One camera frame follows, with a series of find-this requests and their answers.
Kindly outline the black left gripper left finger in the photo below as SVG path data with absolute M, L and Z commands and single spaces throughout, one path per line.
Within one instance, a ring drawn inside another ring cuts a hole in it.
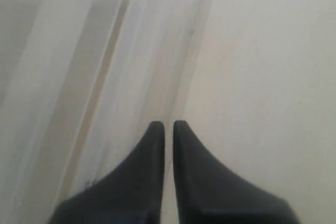
M 63 201 L 49 223 L 160 223 L 164 162 L 164 125 L 153 121 L 123 162 Z

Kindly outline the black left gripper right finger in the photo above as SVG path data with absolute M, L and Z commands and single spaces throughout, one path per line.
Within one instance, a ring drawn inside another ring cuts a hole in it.
M 186 121 L 174 122 L 173 170 L 180 223 L 299 223 L 284 199 L 224 166 Z

